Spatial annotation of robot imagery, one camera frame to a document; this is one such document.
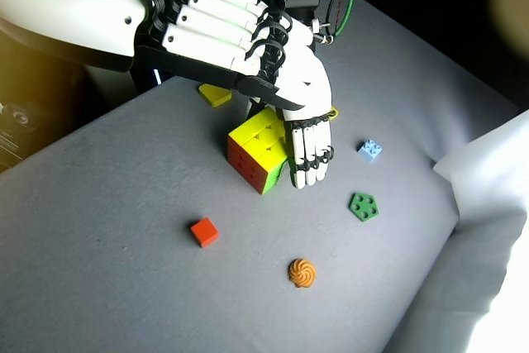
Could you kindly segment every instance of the green cube face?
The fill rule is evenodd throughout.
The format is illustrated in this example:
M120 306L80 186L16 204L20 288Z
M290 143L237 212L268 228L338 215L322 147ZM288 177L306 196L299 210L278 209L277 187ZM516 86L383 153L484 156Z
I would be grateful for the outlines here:
M368 219L379 215L377 202L374 200L374 197L370 194L355 193L350 201L349 209L362 222L365 222Z

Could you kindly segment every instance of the light blue lego brick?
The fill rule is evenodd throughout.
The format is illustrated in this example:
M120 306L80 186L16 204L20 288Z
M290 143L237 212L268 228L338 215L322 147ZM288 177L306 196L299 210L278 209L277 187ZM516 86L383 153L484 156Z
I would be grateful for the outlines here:
M367 161L371 162L374 160L375 157L380 155L380 152L382 151L382 146L377 144L373 140L369 140L364 143L364 145L360 148L358 153Z

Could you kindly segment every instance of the red cube face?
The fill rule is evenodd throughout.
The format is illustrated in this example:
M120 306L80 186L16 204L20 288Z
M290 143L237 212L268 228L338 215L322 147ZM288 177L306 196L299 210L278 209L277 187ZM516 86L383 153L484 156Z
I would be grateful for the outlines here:
M206 248L218 238L218 230L209 218L204 218L191 227L191 232L195 235L202 248Z

